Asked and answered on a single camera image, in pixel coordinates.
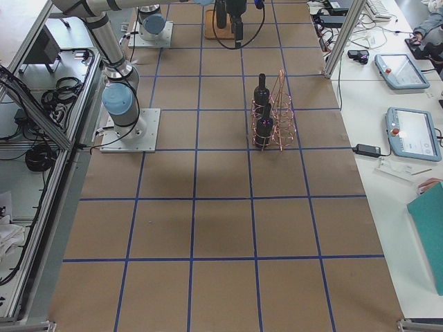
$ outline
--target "green notebook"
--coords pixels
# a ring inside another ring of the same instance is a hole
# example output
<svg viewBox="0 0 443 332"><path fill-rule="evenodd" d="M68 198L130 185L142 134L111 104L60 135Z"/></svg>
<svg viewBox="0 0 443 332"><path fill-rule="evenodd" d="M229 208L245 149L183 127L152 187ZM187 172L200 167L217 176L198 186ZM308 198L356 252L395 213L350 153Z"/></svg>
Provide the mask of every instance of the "green notebook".
<svg viewBox="0 0 443 332"><path fill-rule="evenodd" d="M443 183L434 185L408 204L429 265L438 295L443 295Z"/></svg>

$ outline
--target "dark glass bottle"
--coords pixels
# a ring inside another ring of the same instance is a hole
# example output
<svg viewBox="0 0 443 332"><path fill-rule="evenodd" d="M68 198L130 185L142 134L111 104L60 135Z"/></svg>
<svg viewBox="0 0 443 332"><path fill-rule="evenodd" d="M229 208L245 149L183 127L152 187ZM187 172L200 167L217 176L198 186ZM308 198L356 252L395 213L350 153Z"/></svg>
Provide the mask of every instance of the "dark glass bottle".
<svg viewBox="0 0 443 332"><path fill-rule="evenodd" d="M258 86L254 90L255 112L263 113L264 105L269 102L269 90L266 88L266 75L258 75Z"/></svg>
<svg viewBox="0 0 443 332"><path fill-rule="evenodd" d="M271 135L274 122L271 118L271 104L266 103L263 108L263 116L257 120L255 126L255 146L263 149L269 144L269 136Z"/></svg>

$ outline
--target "tiled surface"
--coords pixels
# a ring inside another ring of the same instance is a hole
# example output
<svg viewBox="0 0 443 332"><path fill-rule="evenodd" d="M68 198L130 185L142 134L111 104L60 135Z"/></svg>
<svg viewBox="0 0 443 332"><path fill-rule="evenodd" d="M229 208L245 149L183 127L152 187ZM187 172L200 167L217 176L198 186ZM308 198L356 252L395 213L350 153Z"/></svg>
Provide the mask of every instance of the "tiled surface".
<svg viewBox="0 0 443 332"><path fill-rule="evenodd" d="M202 39L199 6L163 13L172 48L134 53L141 104L162 108L157 151L94 151L50 319L63 332L395 331L401 311L306 5L268 1L262 32L236 51ZM260 20L249 1L245 39ZM257 75L271 89L282 67L296 139L257 151Z"/></svg>

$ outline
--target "white mounting plate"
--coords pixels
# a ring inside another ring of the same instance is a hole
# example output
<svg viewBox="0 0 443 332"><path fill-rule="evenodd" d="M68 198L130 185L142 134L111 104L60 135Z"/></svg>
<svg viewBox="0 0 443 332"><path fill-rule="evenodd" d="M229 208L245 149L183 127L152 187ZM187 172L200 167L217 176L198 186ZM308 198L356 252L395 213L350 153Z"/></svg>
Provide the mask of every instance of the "white mounting plate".
<svg viewBox="0 0 443 332"><path fill-rule="evenodd" d="M110 145L100 147L101 152L155 152L157 134L159 132L160 109L140 109L140 118L146 123L144 133L137 137L123 138ZM113 126L114 122L109 116L107 126ZM118 139L116 132L106 131L102 144L107 144Z"/></svg>
<svg viewBox="0 0 443 332"><path fill-rule="evenodd" d="M153 39L153 40L144 40L141 39L140 35L131 35L131 38L129 39L129 47L134 47L134 39L136 41L135 48L169 48L171 47L171 38L172 38L172 27L174 23L172 21L167 21L165 28L163 29L163 33L159 38ZM137 32L140 32L140 24L137 24Z"/></svg>

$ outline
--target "white keyboard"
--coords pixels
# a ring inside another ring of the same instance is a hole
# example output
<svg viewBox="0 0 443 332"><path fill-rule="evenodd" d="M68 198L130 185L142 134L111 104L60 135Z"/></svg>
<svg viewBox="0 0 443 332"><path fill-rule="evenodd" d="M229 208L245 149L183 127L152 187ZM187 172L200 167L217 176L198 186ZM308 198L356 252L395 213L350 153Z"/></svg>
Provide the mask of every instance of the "white keyboard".
<svg viewBox="0 0 443 332"><path fill-rule="evenodd" d="M366 0L366 10L374 21L389 21L391 15L381 0Z"/></svg>

